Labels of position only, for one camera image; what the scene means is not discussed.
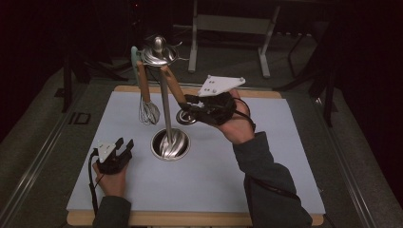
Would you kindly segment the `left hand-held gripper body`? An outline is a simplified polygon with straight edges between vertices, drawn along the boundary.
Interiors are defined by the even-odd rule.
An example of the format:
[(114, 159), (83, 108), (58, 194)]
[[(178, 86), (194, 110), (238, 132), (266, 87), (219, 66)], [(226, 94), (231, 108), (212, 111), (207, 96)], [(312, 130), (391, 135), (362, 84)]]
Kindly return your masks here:
[(102, 174), (112, 175), (119, 173), (132, 159), (132, 155), (127, 155), (124, 151), (117, 155), (115, 143), (98, 142), (96, 147), (98, 152), (98, 168)]

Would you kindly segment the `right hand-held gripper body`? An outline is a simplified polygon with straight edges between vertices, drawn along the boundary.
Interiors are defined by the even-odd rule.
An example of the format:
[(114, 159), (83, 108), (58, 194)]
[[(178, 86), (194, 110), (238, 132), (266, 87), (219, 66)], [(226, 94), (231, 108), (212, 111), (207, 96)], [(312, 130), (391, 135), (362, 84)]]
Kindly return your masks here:
[(198, 122), (220, 125), (234, 114), (236, 106), (229, 91), (243, 85), (243, 77), (208, 75), (193, 102), (193, 116)]

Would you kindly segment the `metal strainer with wooden handle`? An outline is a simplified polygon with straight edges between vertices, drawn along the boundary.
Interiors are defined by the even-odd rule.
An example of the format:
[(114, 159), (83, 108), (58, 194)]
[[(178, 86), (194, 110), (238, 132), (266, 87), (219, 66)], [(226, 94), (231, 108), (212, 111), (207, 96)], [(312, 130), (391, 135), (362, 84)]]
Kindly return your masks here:
[(181, 108), (177, 115), (176, 120), (179, 124), (182, 125), (191, 125), (196, 122), (196, 119), (190, 114), (188, 111), (189, 104), (185, 99), (185, 96), (182, 92), (182, 89), (175, 77), (168, 66), (161, 67), (161, 73), (163, 77), (166, 79), (167, 85), (174, 96), (175, 100), (177, 101), (179, 107)]

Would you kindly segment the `metal utensil rack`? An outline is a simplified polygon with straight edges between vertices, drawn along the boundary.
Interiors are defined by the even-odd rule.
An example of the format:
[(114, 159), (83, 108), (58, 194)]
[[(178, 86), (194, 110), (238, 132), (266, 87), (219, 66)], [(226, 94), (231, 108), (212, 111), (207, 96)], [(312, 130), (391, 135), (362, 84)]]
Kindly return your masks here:
[[(175, 46), (170, 46), (161, 36), (155, 36), (151, 44), (143, 50), (131, 48), (131, 64), (137, 76), (138, 87), (141, 92), (139, 118), (143, 124), (157, 124), (160, 119), (159, 108), (151, 101), (145, 67), (161, 67), (174, 63), (179, 58)], [(161, 73), (160, 89), (163, 99), (163, 114), (165, 129), (156, 133), (151, 141), (151, 149), (155, 156), (163, 161), (180, 159), (188, 150), (190, 139), (187, 134), (174, 128), (171, 124), (168, 92), (171, 92), (166, 79)]]

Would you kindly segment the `person's left hand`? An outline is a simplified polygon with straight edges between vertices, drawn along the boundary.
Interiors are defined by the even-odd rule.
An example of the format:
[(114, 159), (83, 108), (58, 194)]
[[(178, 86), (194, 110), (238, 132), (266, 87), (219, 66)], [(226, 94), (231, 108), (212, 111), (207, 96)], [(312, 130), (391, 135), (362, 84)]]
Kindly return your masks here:
[(127, 165), (117, 174), (102, 174), (95, 162), (92, 168), (96, 173), (96, 182), (101, 186), (106, 196), (120, 197), (125, 196), (126, 189), (126, 170)]

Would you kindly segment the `person's right hand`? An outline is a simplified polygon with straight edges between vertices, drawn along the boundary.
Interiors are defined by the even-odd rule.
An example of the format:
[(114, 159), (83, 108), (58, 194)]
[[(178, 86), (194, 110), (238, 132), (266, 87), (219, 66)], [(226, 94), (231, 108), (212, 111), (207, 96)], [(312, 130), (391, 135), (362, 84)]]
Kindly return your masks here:
[(235, 100), (237, 112), (231, 120), (219, 125), (218, 130), (232, 144), (241, 144), (252, 140), (255, 137), (253, 125), (248, 121), (250, 111), (246, 103), (240, 99), (236, 89), (231, 89), (229, 93)]

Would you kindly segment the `white work mat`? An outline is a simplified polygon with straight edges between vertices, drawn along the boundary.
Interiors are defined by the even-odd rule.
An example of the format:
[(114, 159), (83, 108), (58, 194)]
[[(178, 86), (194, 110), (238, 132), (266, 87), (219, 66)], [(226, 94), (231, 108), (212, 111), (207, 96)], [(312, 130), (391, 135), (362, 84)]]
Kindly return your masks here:
[[(290, 107), (284, 99), (248, 98), (245, 101), (257, 129), (266, 133), (275, 162), (286, 166), (302, 206), (322, 215), (325, 208), (302, 146)], [(151, 151), (151, 139), (164, 123), (140, 122), (137, 92), (111, 93), (93, 141), (133, 142), (126, 174), (125, 196), (136, 212), (225, 212), (248, 210), (244, 175), (232, 144), (220, 131), (204, 123), (184, 128), (190, 138), (188, 153), (177, 161), (162, 161)]]

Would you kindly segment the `black stand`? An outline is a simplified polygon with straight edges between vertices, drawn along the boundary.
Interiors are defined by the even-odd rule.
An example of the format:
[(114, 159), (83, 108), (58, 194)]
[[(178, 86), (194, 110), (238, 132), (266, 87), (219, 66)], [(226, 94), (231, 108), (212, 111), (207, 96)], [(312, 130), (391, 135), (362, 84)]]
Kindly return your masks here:
[(65, 52), (64, 67), (63, 67), (63, 83), (62, 97), (64, 106), (62, 111), (67, 112), (72, 105), (72, 75), (75, 75), (77, 80), (82, 83), (88, 83), (90, 80), (88, 68), (94, 68), (97, 72), (104, 74), (106, 77), (115, 81), (126, 81), (126, 78), (117, 75), (110, 68), (101, 65), (92, 60), (83, 52), (70, 49)]
[(326, 44), (326, 28), (312, 28), (310, 34), (317, 42), (317, 46), (307, 64), (299, 73), (296, 73), (292, 62), (292, 52), (297, 48), (297, 45), (302, 38), (306, 36), (306, 33), (304, 33), (298, 38), (297, 42), (287, 55), (287, 61), (294, 80), (286, 85), (275, 87), (274, 90), (287, 91), (313, 79), (313, 82), (308, 89), (308, 94), (311, 98), (316, 98), (320, 101), (320, 96), (322, 93), (325, 93), (323, 117), (326, 124), (332, 127), (331, 116), (336, 81), (336, 57), (333, 51)]

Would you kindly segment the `black rectangular floor bracket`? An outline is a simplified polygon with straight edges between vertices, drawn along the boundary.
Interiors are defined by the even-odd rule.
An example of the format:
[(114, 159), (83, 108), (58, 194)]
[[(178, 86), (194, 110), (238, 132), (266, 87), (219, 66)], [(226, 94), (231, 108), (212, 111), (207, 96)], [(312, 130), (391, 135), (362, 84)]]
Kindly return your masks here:
[(73, 112), (68, 123), (69, 124), (89, 124), (91, 119), (90, 113)]

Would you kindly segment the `metal floor rail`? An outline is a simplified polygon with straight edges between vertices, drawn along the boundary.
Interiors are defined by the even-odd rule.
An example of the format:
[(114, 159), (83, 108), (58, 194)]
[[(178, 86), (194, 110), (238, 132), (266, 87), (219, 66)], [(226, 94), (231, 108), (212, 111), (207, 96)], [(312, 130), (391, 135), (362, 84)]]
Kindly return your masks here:
[(324, 114), (324, 103), (320, 98), (313, 98), (312, 103), (316, 114), (318, 115), (321, 123), (324, 127), (324, 131), (330, 141), (331, 147), (335, 151), (336, 155), (336, 163), (340, 172), (341, 177), (343, 178), (347, 191), (350, 195), (352, 203), (355, 207), (357, 215), (360, 219), (360, 222), (363, 228), (376, 228), (376, 224), (374, 222), (374, 218), (372, 213), (370, 212), (368, 205), (363, 198), (359, 186), (355, 180), (354, 174), (348, 161), (345, 157), (345, 153), (339, 143), (339, 140), (336, 136), (335, 131), (330, 127), (325, 121)]
[(15, 189), (12, 191), (5, 206), (0, 211), (0, 228), (8, 228), (15, 214), (23, 204), (25, 198), (29, 194), (32, 185), (35, 183), (39, 176), (46, 160), (50, 156), (55, 144), (60, 138), (61, 132), (67, 125), (67, 121), (73, 116), (73, 109), (76, 107), (78, 101), (82, 98), (86, 91), (86, 85), (78, 85), (76, 94), (72, 98), (72, 102), (65, 112), (62, 113), (55, 126), (49, 132), (48, 137), (37, 151), (35, 158), (25, 170), (21, 179), (16, 184)]

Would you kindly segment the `white metal frame stand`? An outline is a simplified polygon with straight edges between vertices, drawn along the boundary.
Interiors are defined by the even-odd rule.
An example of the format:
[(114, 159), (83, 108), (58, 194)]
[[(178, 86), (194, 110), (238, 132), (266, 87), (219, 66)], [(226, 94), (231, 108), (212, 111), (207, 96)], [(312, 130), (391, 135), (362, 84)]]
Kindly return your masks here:
[(275, 5), (269, 19), (246, 18), (223, 15), (200, 14), (198, 0), (193, 0), (192, 40), (188, 62), (188, 71), (194, 73), (197, 68), (198, 58), (198, 31), (221, 31), (246, 34), (258, 34), (264, 36), (264, 43), (258, 48), (259, 63), (263, 78), (270, 78), (271, 72), (267, 61), (266, 52), (274, 34), (281, 5)]

